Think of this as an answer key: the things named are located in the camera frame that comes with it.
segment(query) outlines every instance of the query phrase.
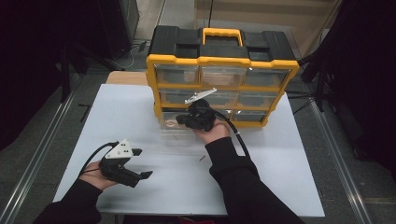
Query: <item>black sleeve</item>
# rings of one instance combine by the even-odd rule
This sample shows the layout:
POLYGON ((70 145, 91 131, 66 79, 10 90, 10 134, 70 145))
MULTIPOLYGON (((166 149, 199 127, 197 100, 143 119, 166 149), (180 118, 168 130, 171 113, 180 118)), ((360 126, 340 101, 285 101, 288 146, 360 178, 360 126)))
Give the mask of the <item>black sleeve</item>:
POLYGON ((47 205, 34 224, 99 223, 102 217, 96 203, 101 193, 100 189, 78 179, 59 202, 47 205))
POLYGON ((231 137, 205 147, 232 223, 303 223, 260 181, 253 161, 236 154, 231 137))

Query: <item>gray floor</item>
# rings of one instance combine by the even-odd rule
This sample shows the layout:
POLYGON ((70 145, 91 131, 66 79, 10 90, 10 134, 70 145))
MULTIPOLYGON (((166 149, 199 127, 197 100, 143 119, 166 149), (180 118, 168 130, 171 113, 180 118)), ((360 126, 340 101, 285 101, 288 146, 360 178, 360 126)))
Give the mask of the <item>gray floor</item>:
MULTIPOLYGON (((154 10, 151 7, 151 10, 155 13, 162 13, 162 15, 151 15, 151 17, 158 16, 160 19, 157 22, 161 24, 172 23, 188 26, 190 23, 181 21, 178 18, 179 15, 176 18, 173 17, 176 15, 175 9, 188 7, 191 10, 190 3, 189 1, 179 1, 178 3, 169 0, 158 1, 157 9, 154 10)), ((142 14, 145 18, 149 12, 143 11, 142 14)), ((150 35, 142 34, 141 36, 139 39, 150 39, 150 35)), ((143 52, 134 50, 133 54, 134 64, 127 70, 145 69, 147 50, 143 52)), ((117 61, 120 64, 129 64, 130 62, 130 56, 125 56, 117 61)), ((100 85, 106 82, 109 73, 101 64, 90 61, 90 65, 87 75, 77 75, 79 78, 74 83, 76 88, 73 92, 73 100, 61 119, 60 128, 55 130, 53 138, 48 143, 48 152, 43 155, 44 160, 34 176, 34 181, 31 186, 26 187, 27 194, 22 200, 21 207, 17 207, 19 212, 16 213, 15 218, 12 218, 14 221, 8 223, 31 223, 43 208, 52 202, 57 185, 84 126, 85 119, 83 117, 86 107, 81 105, 92 105, 100 85)), ((303 83, 299 77, 292 80, 288 86, 288 91, 307 90, 310 90, 310 86, 303 83)), ((35 156, 36 150, 42 146, 41 140, 50 126, 51 119, 57 114, 60 107, 61 91, 59 89, 53 93, 25 127, 20 137, 9 147, 0 151, 0 170, 2 171, 0 173, 0 211, 6 208, 11 193, 26 172, 30 160, 35 156)), ((306 101, 307 98, 292 99, 290 104, 292 109, 296 110, 306 101)), ((391 179, 389 171, 374 161, 355 159, 352 146, 338 118, 326 102, 324 108, 325 112, 322 116, 327 120, 334 142, 341 152, 347 170, 351 173, 353 183, 364 201, 363 205, 367 209, 372 223, 395 223, 396 184, 391 179)), ((326 217, 304 217, 304 220, 306 223, 363 223, 359 222, 357 218, 359 216, 356 216, 347 197, 343 176, 333 160, 328 135, 324 132, 316 111, 315 105, 310 105, 296 113, 295 120, 326 217)), ((114 222, 112 215, 104 214, 103 217, 104 220, 101 223, 114 222)))

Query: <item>white tabletop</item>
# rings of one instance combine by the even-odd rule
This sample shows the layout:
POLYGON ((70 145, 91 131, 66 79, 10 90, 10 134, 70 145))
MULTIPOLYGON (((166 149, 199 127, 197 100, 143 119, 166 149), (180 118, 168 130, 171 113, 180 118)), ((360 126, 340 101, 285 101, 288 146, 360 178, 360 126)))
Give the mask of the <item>white tabletop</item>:
MULTIPOLYGON (((128 139, 142 148, 125 167, 153 171, 135 188, 117 185, 100 196, 99 211, 143 215, 226 215, 218 184, 209 174, 211 161, 196 139, 168 144, 160 137, 150 87, 104 84, 87 118, 54 201, 60 201, 84 162, 101 145, 128 139)), ((263 128, 240 129, 262 182, 300 217, 324 217, 304 147, 286 95, 263 128)), ((233 136, 238 154, 244 155, 233 136)), ((92 161, 100 160, 105 148, 92 161)))

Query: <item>floor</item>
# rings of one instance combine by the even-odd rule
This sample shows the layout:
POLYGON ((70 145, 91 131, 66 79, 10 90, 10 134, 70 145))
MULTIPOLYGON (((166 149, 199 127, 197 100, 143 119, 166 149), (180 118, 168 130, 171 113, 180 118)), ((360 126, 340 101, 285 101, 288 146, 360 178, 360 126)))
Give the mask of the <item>floor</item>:
MULTIPOLYGON (((193 26, 193 1, 140 0, 138 5, 141 19, 136 44, 150 40, 156 24, 193 26)), ((134 50, 131 66, 128 66, 131 55, 116 63, 129 71, 143 71, 147 50, 134 50)), ((90 68, 86 75, 73 74, 73 91, 68 101, 60 104, 62 89, 57 90, 19 138, 0 151, 0 211, 5 211, 0 223, 31 223, 52 202, 84 126, 88 105, 92 105, 110 72, 101 64, 88 61, 90 68)), ((303 83, 299 76, 287 87, 289 96, 301 95, 292 92, 314 89, 315 82, 303 83)), ((356 159, 332 107, 324 102, 321 113, 314 103, 302 107, 308 101, 307 97, 301 97, 290 99, 290 104, 293 111, 301 108, 295 120, 326 217, 303 217, 304 221, 394 223, 396 184, 389 171, 375 161, 356 159)), ((114 223, 114 219, 113 215, 103 214, 101 223, 114 223)))

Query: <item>black cable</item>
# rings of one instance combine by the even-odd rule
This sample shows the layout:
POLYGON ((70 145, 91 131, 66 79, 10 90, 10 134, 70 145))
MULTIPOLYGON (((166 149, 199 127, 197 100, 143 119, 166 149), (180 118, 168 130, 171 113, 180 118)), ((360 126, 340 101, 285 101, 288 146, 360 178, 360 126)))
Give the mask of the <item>black cable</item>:
POLYGON ((112 147, 112 148, 113 148, 113 147, 115 147, 115 146, 118 145, 118 144, 119 144, 119 142, 107 143, 107 144, 102 145, 102 146, 99 147, 98 149, 96 149, 96 150, 92 153, 92 155, 88 158, 88 160, 85 162, 85 164, 82 166, 81 170, 79 171, 78 176, 81 176, 82 174, 84 174, 84 170, 85 170, 85 168, 87 167, 88 163, 90 163, 90 161, 92 160, 92 158, 93 158, 100 150, 102 150, 102 149, 105 148, 105 147, 112 147))
POLYGON ((210 4, 209 22, 207 24, 208 28, 210 28, 210 21, 212 20, 212 12, 213 12, 213 0, 212 0, 212 4, 210 4))
POLYGON ((225 117, 223 114, 221 114, 219 111, 216 111, 214 109, 212 109, 213 112, 215 112, 215 115, 221 117, 222 119, 224 119, 231 127, 231 129, 233 129, 233 133, 235 134, 236 138, 239 141, 239 144, 241 144, 242 149, 245 152, 245 156, 250 158, 250 154, 248 153, 248 148, 244 143, 244 140, 242 140, 241 135, 239 134, 238 130, 236 130, 235 126, 233 125, 233 123, 230 121, 230 119, 228 119, 227 117, 225 117))
POLYGON ((300 106, 300 108, 298 108, 297 110, 295 110, 293 112, 293 115, 295 115, 297 112, 301 111, 302 109, 306 108, 307 106, 309 106, 312 102, 315 102, 315 99, 309 99, 305 102, 305 104, 303 104, 302 106, 300 106))
POLYGON ((303 57, 302 59, 298 60, 297 63, 300 66, 303 66, 306 63, 309 63, 315 56, 315 52, 309 54, 308 56, 303 57))
POLYGON ((309 94, 311 92, 309 91, 286 91, 287 94, 291 93, 291 94, 309 94))
POLYGON ((316 94, 315 93, 309 93, 306 95, 299 95, 299 96, 288 96, 288 99, 292 100, 292 99, 300 99, 300 98, 305 98, 305 97, 315 97, 316 94))

